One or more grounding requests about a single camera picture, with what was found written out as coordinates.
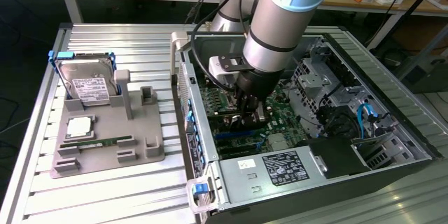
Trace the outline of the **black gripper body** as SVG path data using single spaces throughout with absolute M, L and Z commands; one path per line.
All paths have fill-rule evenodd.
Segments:
M 244 97 L 254 97 L 264 102 L 275 90 L 284 70 L 276 72 L 263 72 L 262 70 L 244 70 L 236 79 L 235 95 L 239 101 Z

